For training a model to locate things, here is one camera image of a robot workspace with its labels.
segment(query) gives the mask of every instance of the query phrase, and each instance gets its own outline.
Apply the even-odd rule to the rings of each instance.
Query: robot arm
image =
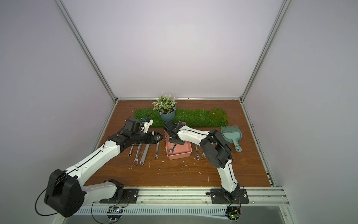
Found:
[[[148,133],[153,123],[147,119],[128,119],[120,131],[112,135],[96,151],[79,163],[50,175],[44,202],[64,217],[73,215],[82,205],[101,199],[123,197],[123,185],[115,180],[84,186],[85,182],[106,162],[134,144],[156,144],[163,139],[158,132]]]
[[[128,119],[120,131],[112,135],[99,149],[79,163],[50,175],[44,202],[64,217],[73,215],[82,205],[101,199],[121,201],[123,185],[115,180],[103,184],[84,186],[85,182],[106,162],[126,148],[139,143],[156,144],[163,139],[158,132],[148,133],[152,120]],[[232,170],[232,149],[217,130],[200,131],[183,123],[169,121],[164,129],[169,141],[184,144],[185,141],[200,145],[209,162],[218,169],[223,197],[228,202],[237,199],[240,187]]]
[[[164,129],[168,133],[171,143],[184,144],[185,141],[189,141],[200,145],[208,161],[218,169],[221,187],[227,201],[237,199],[240,187],[231,165],[232,149],[221,133],[216,129],[210,132],[200,131],[183,123],[174,124],[171,121],[165,123]]]

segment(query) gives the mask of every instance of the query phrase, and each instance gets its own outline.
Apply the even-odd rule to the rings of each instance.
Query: brush bristles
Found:
[[[221,127],[221,132],[222,132],[222,133],[237,132],[237,129],[239,129],[239,128],[237,127],[237,125],[235,125],[235,126],[229,126],[229,127]]]

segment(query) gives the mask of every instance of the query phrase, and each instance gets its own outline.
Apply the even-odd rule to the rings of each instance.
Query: teal dustpan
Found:
[[[236,151],[241,152],[242,149],[237,142],[241,140],[242,133],[236,125],[229,127],[221,127],[221,134],[226,141],[234,143]]]

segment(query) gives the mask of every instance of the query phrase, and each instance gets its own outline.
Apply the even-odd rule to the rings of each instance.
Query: aluminum frame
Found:
[[[102,140],[102,138],[103,138],[103,136],[105,134],[105,131],[106,131],[107,127],[108,127],[108,124],[110,123],[110,120],[111,120],[113,112],[114,112],[114,110],[115,110],[115,108],[117,106],[117,103],[118,103],[118,100],[112,104],[111,110],[107,115],[105,123],[102,126],[100,134],[98,135],[98,137],[96,139],[95,145],[93,146],[91,153],[94,152],[96,149],[98,149],[100,147],[101,140]]]
[[[57,7],[58,11],[60,12],[61,16],[63,17],[63,19],[67,23],[67,25],[68,25],[73,37],[75,38],[75,40],[77,41],[78,45],[81,47],[81,49],[83,50],[83,52],[86,55],[87,59],[89,60],[90,64],[92,65],[93,69],[95,70],[98,78],[100,79],[102,85],[106,89],[108,95],[111,97],[113,102],[116,102],[117,97],[114,95],[114,93],[113,93],[112,89],[110,88],[108,82],[106,81],[103,73],[101,72],[100,68],[98,67],[98,64],[97,64],[96,60],[92,56],[89,48],[87,47],[84,39],[82,38],[80,32],[78,31],[78,29],[77,29],[73,19],[71,18],[67,8],[65,7],[64,3],[62,2],[62,0],[54,0],[54,2],[56,4],[56,7]]]
[[[126,207],[123,211],[124,215],[190,214],[227,219],[223,212],[226,211],[228,203],[212,204],[210,196],[206,195],[206,192],[210,191],[210,187],[139,187],[138,189],[137,203]],[[241,206],[279,206],[285,222],[296,224],[283,188],[248,187],[245,189],[250,203],[241,204]],[[74,215],[91,215],[91,205],[83,206]],[[107,215],[107,210],[111,205],[115,204],[96,203],[93,205],[93,214]],[[52,224],[60,224],[63,221],[64,219],[59,215],[54,218]]]
[[[271,169],[269,167],[269,164],[267,162],[267,159],[265,157],[265,153],[263,152],[262,150],[262,147],[261,147],[261,144],[260,144],[260,141],[258,140],[258,137],[257,137],[257,134],[256,134],[256,131],[255,131],[255,128],[251,122],[251,119],[250,119],[250,116],[246,110],[246,107],[245,107],[245,103],[241,100],[240,101],[241,103],[241,107],[242,107],[242,110],[244,111],[244,114],[245,114],[245,117],[246,117],[246,120],[247,120],[247,123],[249,124],[249,127],[250,127],[250,131],[251,131],[251,134],[253,136],[253,140],[255,142],[255,145],[257,147],[257,150],[258,150],[258,153],[260,154],[260,157],[261,157],[261,160],[262,160],[262,164],[266,170],[266,172],[268,173],[269,177],[270,177],[270,180],[272,182],[272,186],[273,187],[276,187],[276,182],[275,182],[275,179],[274,179],[274,176],[272,175],[272,172],[271,172]]]
[[[156,100],[157,97],[119,97],[118,100],[126,101],[126,100]],[[224,97],[191,97],[191,96],[180,96],[175,97],[176,100],[240,100],[240,97],[231,97],[231,96],[224,96]]]
[[[256,65],[255,65],[255,67],[253,69],[252,75],[251,75],[251,77],[249,79],[249,82],[248,82],[246,88],[245,88],[245,91],[241,96],[242,101],[245,100],[245,98],[247,96],[247,93],[249,92],[249,90],[250,90],[250,88],[252,86],[252,83],[255,80],[255,78],[257,76],[257,73],[261,68],[262,63],[265,60],[265,57],[266,57],[266,55],[267,55],[267,53],[268,53],[268,51],[269,51],[269,49],[271,47],[271,44],[272,44],[272,42],[273,42],[273,40],[274,40],[274,38],[276,36],[276,33],[277,33],[277,31],[278,31],[278,29],[279,29],[279,27],[281,25],[281,22],[282,22],[285,14],[287,12],[287,9],[288,9],[290,3],[291,3],[291,0],[284,0],[284,2],[281,5],[279,14],[276,17],[274,25],[271,28],[271,31],[270,31],[270,33],[268,35],[268,38],[267,38],[267,40],[265,42],[265,45],[263,46],[263,49],[262,49],[261,54],[260,54],[260,56],[259,56],[259,58],[257,60]]]

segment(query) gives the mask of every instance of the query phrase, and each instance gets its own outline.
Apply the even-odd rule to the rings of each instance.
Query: open-end wrench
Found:
[[[203,157],[204,159],[206,158],[206,155],[205,155],[204,151],[203,151],[202,157]]]
[[[197,144],[195,144],[195,149],[196,149],[196,151],[197,151],[197,160],[199,160],[199,159],[200,159],[200,157],[199,157],[198,145],[197,145]]]
[[[159,142],[157,143],[157,151],[155,152],[154,159],[158,159]]]
[[[132,155],[133,147],[134,147],[134,146],[131,147],[131,151],[129,152],[128,156],[131,156],[131,155]]]
[[[138,151],[137,151],[137,154],[135,155],[135,160],[133,161],[133,165],[134,165],[134,166],[138,165],[138,158],[139,158],[139,154],[140,154],[140,147],[142,147],[142,143],[138,146]]]
[[[141,165],[141,166],[144,165],[145,157],[147,156],[149,146],[150,146],[150,144],[147,144],[147,145],[145,146],[145,149],[144,149],[142,158],[141,158],[140,163],[139,163],[139,165]]]
[[[176,147],[176,145],[177,144],[174,144],[174,146],[171,149],[169,149],[169,152],[174,153],[174,148]]]

